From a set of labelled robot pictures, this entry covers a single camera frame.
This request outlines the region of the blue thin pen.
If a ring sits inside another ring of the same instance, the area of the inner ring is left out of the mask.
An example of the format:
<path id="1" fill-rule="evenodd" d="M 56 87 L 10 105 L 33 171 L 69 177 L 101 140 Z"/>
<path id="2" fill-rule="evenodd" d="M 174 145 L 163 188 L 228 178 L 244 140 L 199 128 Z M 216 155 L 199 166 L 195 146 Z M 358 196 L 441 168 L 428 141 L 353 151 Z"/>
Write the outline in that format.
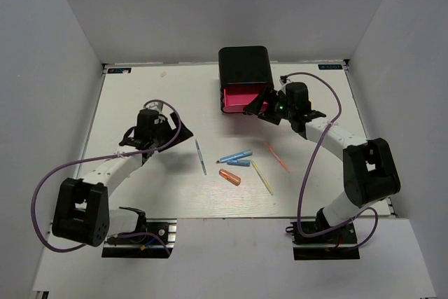
<path id="1" fill-rule="evenodd" d="M 203 171 L 204 175 L 206 176 L 207 175 L 207 171 L 206 171 L 207 169 L 206 169 L 204 158 L 202 156 L 202 151 L 201 151 L 201 148 L 200 148 L 200 145 L 199 145 L 199 142 L 198 142 L 197 139 L 195 139 L 195 147 L 197 149 L 197 154 L 198 154 L 199 162 L 200 162 L 201 167 L 202 167 L 202 171 Z"/>

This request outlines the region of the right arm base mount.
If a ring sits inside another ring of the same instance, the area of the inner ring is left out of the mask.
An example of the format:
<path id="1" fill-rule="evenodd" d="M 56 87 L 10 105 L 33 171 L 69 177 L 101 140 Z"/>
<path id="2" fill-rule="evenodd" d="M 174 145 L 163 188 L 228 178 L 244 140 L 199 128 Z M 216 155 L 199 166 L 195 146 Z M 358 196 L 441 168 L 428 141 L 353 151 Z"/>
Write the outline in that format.
<path id="1" fill-rule="evenodd" d="M 352 223 L 325 235 L 306 238 L 298 231 L 296 222 L 285 229 L 293 243 L 294 260 L 359 260 L 356 231 Z"/>

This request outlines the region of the yellow thin pen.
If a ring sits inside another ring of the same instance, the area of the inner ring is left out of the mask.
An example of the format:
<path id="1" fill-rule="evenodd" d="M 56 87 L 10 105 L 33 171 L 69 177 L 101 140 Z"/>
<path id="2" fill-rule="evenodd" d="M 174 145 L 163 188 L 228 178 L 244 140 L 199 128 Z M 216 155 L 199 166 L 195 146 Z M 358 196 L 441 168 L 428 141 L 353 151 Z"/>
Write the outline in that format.
<path id="1" fill-rule="evenodd" d="M 264 185 L 264 187 L 267 189 L 268 193 L 273 196 L 274 192 L 271 188 L 271 186 L 269 185 L 269 183 L 267 182 L 266 178 L 263 176 L 262 172 L 260 171 L 260 169 L 258 168 L 257 164 L 255 164 L 255 162 L 253 160 L 250 160 L 251 166 L 252 168 L 255 170 L 256 174 L 258 175 L 258 177 L 260 178 L 262 184 Z"/>

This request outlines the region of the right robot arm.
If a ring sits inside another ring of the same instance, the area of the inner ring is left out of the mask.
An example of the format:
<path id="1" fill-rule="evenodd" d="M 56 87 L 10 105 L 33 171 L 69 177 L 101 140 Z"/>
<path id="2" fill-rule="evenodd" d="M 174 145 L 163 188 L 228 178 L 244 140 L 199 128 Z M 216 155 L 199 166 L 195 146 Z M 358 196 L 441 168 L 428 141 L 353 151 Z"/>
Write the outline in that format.
<path id="1" fill-rule="evenodd" d="M 275 125 L 287 120 L 295 133 L 316 144 L 303 186 L 320 148 L 342 161 L 343 192 L 318 210 L 313 233 L 298 230 L 303 237 L 332 242 L 340 236 L 343 226 L 370 206 L 400 192 L 400 178 L 388 142 L 356 136 L 338 126 L 335 119 L 328 120 L 324 113 L 312 108 L 304 83 L 288 83 L 281 90 L 263 88 L 244 112 Z"/>

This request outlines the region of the pink drawer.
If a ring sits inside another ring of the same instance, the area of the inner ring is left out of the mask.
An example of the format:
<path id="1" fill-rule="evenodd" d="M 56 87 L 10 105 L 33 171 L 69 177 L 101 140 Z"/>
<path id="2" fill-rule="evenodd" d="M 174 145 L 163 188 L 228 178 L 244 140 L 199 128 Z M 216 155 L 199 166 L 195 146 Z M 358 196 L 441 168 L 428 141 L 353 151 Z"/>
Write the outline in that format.
<path id="1" fill-rule="evenodd" d="M 237 83 L 220 87 L 220 109 L 223 113 L 243 113 L 263 88 L 272 89 L 269 83 Z"/>

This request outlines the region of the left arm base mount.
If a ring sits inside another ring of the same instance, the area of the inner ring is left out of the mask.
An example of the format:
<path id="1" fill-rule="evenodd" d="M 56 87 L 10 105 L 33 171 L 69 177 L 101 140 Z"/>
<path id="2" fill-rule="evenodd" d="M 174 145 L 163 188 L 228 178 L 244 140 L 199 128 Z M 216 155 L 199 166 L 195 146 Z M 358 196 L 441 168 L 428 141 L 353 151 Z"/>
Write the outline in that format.
<path id="1" fill-rule="evenodd" d="M 147 220 L 135 233 L 109 237 L 102 258 L 168 259 L 176 241 L 177 220 Z"/>

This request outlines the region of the red thin pen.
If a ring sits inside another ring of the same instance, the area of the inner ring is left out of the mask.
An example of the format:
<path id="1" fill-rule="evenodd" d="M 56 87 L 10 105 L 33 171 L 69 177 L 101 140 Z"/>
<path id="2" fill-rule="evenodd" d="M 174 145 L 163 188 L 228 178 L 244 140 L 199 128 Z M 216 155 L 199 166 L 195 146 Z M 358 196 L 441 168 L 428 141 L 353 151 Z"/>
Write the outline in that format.
<path id="1" fill-rule="evenodd" d="M 289 168 L 286 165 L 286 163 L 278 156 L 278 154 L 275 152 L 275 150 L 272 148 L 272 146 L 268 143 L 265 142 L 265 147 L 267 148 L 267 150 L 274 156 L 274 158 L 276 159 L 276 161 L 282 166 L 282 168 L 286 171 L 289 172 Z"/>

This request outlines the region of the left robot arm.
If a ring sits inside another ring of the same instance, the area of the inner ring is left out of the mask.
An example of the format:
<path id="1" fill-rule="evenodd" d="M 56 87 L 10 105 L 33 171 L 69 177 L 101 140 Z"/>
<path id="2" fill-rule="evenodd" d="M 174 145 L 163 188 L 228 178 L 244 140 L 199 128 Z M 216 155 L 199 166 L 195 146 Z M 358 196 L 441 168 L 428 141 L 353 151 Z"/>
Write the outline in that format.
<path id="1" fill-rule="evenodd" d="M 136 125 L 124 133 L 118 152 L 90 173 L 65 179 L 59 190 L 52 234 L 89 246 L 99 246 L 107 237 L 126 235 L 141 242 L 148 234 L 146 215 L 133 207 L 110 208 L 113 191 L 143 167 L 155 153 L 193 137 L 175 113 L 164 116 L 155 109 L 142 109 Z"/>

